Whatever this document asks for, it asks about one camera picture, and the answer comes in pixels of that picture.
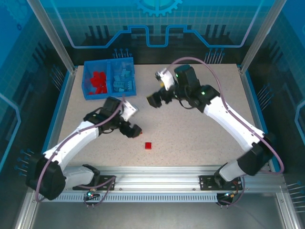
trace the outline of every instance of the black mounting bracket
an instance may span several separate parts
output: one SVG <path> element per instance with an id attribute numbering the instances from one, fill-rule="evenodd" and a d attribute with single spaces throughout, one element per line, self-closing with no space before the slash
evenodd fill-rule
<path id="1" fill-rule="evenodd" d="M 235 184 L 233 184 L 234 182 L 238 183 L 238 191 L 243 190 L 243 185 L 240 177 L 235 178 L 231 182 L 228 182 L 226 185 L 224 185 L 223 188 L 219 188 L 215 182 L 214 175 L 199 176 L 199 184 L 201 191 L 235 191 L 236 186 Z"/>

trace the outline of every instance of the blue edge trim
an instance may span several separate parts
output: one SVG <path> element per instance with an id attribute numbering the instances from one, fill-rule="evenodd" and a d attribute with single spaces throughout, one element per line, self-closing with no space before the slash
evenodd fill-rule
<path id="1" fill-rule="evenodd" d="M 63 94 L 66 90 L 69 75 L 70 75 L 70 73 L 69 73 L 69 71 L 67 71 L 66 76 L 65 76 L 65 80 L 63 81 L 63 84 L 62 84 L 62 87 L 61 87 L 61 92 L 59 94 L 59 97 L 58 97 L 58 100 L 57 100 L 57 103 L 56 103 L 56 107 L 55 107 L 55 110 L 54 110 L 54 113 L 53 113 L 53 117 L 51 119 L 50 127 L 48 129 L 48 133 L 47 133 L 46 139 L 44 141 L 41 153 L 45 152 L 48 148 L 48 144 L 49 144 L 49 141 L 50 141 L 50 138 L 51 138 L 51 134 L 52 134 L 52 131 L 53 131 L 53 128 L 54 128 L 54 125 L 55 125 L 57 115 L 58 115 L 59 107 L 61 106 L 61 101 L 62 101 L 62 98 L 63 98 Z"/>
<path id="2" fill-rule="evenodd" d="M 263 117 L 263 113 L 262 113 L 262 110 L 259 106 L 259 103 L 258 103 L 258 100 L 257 100 L 257 97 L 256 97 L 256 93 L 255 93 L 255 90 L 254 90 L 254 87 L 253 87 L 253 84 L 252 84 L 252 81 L 251 81 L 250 74 L 249 74 L 248 70 L 246 71 L 246 77 L 247 77 L 247 81 L 249 83 L 251 94 L 253 96 L 253 100 L 254 100 L 254 103 L 255 103 L 255 106 L 256 106 L 256 109 L 257 109 L 259 121 L 262 124 L 262 128 L 263 128 L 262 130 L 265 133 L 268 133 L 267 126 L 266 126 L 266 123 L 265 123 L 265 120 L 264 120 L 264 117 Z M 275 171 L 276 172 L 280 171 L 280 165 L 278 164 L 278 161 L 277 161 L 275 156 L 272 157 L 272 162 L 273 162 Z"/>
<path id="3" fill-rule="evenodd" d="M 58 101 L 57 101 L 57 104 L 56 104 L 56 107 L 55 107 L 55 111 L 54 111 L 54 114 L 53 114 L 53 117 L 52 117 L 52 120 L 51 120 L 51 123 L 50 123 L 50 127 L 49 127 L 49 130 L 48 130 L 47 136 L 46 136 L 46 140 L 45 140 L 43 148 L 42 148 L 42 152 L 45 152 L 47 150 L 48 143 L 50 141 L 50 137 L 51 137 L 51 134 L 52 134 L 52 131 L 53 131 L 53 128 L 54 128 L 55 120 L 56 120 L 57 115 L 58 115 L 58 110 L 59 110 L 59 107 L 61 105 L 62 97 L 63 97 L 64 91 L 66 89 L 69 74 L 70 73 L 67 72 L 65 80 L 64 80 L 63 85 L 61 87 L 61 93 L 59 95 L 59 98 L 58 98 Z M 263 113 L 262 113 L 262 110 L 259 106 L 259 103 L 258 103 L 258 100 L 257 100 L 257 97 L 256 97 L 256 93 L 255 93 L 255 90 L 254 90 L 254 87 L 253 87 L 253 84 L 252 84 L 252 81 L 251 81 L 250 74 L 249 74 L 248 70 L 246 71 L 246 77 L 247 77 L 247 81 L 249 83 L 249 87 L 250 87 L 250 90 L 251 90 L 251 94 L 253 96 L 253 100 L 254 100 L 257 112 L 258 112 L 259 121 L 262 124 L 263 131 L 265 133 L 268 133 L 267 126 L 266 126 L 266 123 L 264 121 Z M 280 171 L 280 166 L 279 166 L 278 161 L 275 158 L 275 156 L 272 157 L 272 162 L 273 162 L 275 171 L 276 172 Z"/>

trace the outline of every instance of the enclosure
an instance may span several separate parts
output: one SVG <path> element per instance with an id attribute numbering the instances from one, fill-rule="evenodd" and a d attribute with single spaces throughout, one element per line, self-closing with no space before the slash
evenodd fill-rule
<path id="1" fill-rule="evenodd" d="M 304 10 L 302 0 L 2 1 L 0 227 L 303 228 Z M 177 101 L 155 109 L 146 100 L 160 88 L 155 73 L 184 56 L 209 64 L 228 104 L 276 137 L 284 173 L 245 176 L 236 208 L 220 208 L 221 192 L 202 191 L 199 176 L 241 156 L 238 143 L 197 110 Z M 205 66 L 183 63 L 201 84 L 217 89 Z M 116 176 L 101 205 L 87 209 L 86 192 L 72 189 L 37 203 L 25 185 L 29 158 L 57 145 L 103 105 L 106 96 L 89 94 L 94 71 L 105 73 L 107 93 L 127 94 L 139 108 L 130 122 L 142 134 L 132 140 L 119 131 L 102 135 L 69 162 Z M 278 172 L 280 165 L 273 157 L 264 169 Z"/>

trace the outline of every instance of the glass panel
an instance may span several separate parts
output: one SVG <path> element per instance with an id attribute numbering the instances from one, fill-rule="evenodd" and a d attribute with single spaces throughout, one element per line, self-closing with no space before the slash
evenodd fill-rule
<path id="1" fill-rule="evenodd" d="M 13 228 L 67 70 L 27 2 L 1 3 L 0 227 Z"/>
<path id="2" fill-rule="evenodd" d="M 262 119 L 276 135 L 288 184 L 305 183 L 304 9 L 302 0 L 287 1 L 249 67 Z"/>
<path id="3" fill-rule="evenodd" d="M 41 2 L 74 64 L 130 55 L 161 64 L 241 63 L 274 0 Z"/>

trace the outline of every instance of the red object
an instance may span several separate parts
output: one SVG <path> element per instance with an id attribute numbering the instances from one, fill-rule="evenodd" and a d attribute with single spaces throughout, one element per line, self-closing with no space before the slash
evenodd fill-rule
<path id="1" fill-rule="evenodd" d="M 93 72 L 93 77 L 99 77 L 99 72 Z"/>
<path id="2" fill-rule="evenodd" d="M 96 94 L 102 93 L 102 87 L 98 87 L 95 91 Z"/>
<path id="3" fill-rule="evenodd" d="M 102 87 L 102 93 L 103 93 L 103 94 L 104 94 L 104 93 L 107 93 L 107 87 L 106 87 L 106 86 Z"/>
<path id="4" fill-rule="evenodd" d="M 106 74 L 104 72 L 100 72 L 100 78 L 101 78 L 101 80 L 106 82 Z"/>
<path id="5" fill-rule="evenodd" d="M 91 78 L 90 82 L 91 82 L 93 87 L 99 87 L 101 85 L 100 80 L 96 77 Z"/>
<path id="6" fill-rule="evenodd" d="M 145 149 L 152 149 L 152 143 L 151 142 L 145 142 Z"/>

